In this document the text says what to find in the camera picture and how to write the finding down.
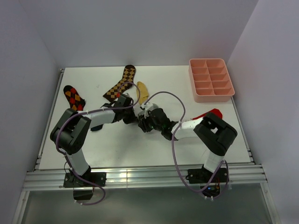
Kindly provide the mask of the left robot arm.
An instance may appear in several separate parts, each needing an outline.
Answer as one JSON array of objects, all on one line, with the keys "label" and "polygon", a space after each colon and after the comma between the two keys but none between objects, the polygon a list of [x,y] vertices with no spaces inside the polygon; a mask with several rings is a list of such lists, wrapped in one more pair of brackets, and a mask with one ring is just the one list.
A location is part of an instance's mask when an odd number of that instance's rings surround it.
[{"label": "left robot arm", "polygon": [[67,109],[53,128],[50,139],[56,144],[57,151],[64,155],[71,171],[76,173],[74,181],[79,186],[86,186],[91,180],[91,168],[82,150],[88,131],[121,120],[126,124],[138,121],[133,99],[128,94],[121,94],[116,101],[91,112]]}]

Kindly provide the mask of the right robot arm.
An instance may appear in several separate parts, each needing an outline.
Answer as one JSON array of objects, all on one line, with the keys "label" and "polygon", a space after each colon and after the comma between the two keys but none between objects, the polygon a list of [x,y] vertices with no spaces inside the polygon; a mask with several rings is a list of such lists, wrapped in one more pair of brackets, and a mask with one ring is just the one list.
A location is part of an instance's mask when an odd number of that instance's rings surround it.
[{"label": "right robot arm", "polygon": [[167,140],[198,137],[209,149],[202,176],[207,182],[218,177],[217,167],[237,137],[237,131],[212,111],[195,119],[171,121],[156,104],[142,104],[138,113],[138,126],[143,132],[159,131]]}]

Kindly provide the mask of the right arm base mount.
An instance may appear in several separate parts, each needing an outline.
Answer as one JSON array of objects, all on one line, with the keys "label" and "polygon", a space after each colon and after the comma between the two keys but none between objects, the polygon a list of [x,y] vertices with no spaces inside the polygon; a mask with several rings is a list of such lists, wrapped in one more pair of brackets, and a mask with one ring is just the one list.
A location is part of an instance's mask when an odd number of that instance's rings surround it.
[{"label": "right arm base mount", "polygon": [[[207,182],[212,177],[212,172],[208,171],[204,167],[196,169],[188,169],[185,179],[189,184],[200,184],[200,189],[203,189]],[[220,184],[224,183],[225,187],[228,186],[229,176],[226,168],[219,168],[213,177],[208,187],[201,193],[205,199],[213,200],[221,194]]]}]

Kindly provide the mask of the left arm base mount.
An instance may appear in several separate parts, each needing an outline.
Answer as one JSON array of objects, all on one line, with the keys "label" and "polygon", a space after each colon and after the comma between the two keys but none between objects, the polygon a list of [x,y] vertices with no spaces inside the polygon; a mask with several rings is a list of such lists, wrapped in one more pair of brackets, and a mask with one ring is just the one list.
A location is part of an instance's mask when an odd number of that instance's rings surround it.
[{"label": "left arm base mount", "polygon": [[91,172],[86,177],[77,177],[72,172],[65,174],[63,187],[73,189],[73,198],[79,202],[90,200],[95,187],[104,187],[106,184],[106,172]]}]

